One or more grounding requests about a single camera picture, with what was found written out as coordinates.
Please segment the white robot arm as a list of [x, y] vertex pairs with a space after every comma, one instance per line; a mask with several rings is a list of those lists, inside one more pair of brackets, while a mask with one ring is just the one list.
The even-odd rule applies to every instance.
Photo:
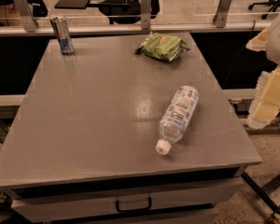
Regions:
[[247, 125], [253, 129], [262, 129], [280, 112], [280, 13], [270, 27], [250, 39], [245, 47], [253, 51], [265, 51], [267, 59], [277, 64], [272, 72], [260, 74], [255, 97], [249, 108]]

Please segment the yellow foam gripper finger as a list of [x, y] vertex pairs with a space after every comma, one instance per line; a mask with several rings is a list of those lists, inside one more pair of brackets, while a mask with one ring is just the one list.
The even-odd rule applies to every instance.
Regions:
[[252, 51], [265, 51], [267, 48], [267, 37], [269, 28], [263, 29], [258, 35], [250, 39], [245, 47]]
[[255, 97], [249, 108], [247, 125], [262, 129], [269, 125], [280, 112], [280, 65], [272, 72], [263, 71], [259, 76]]

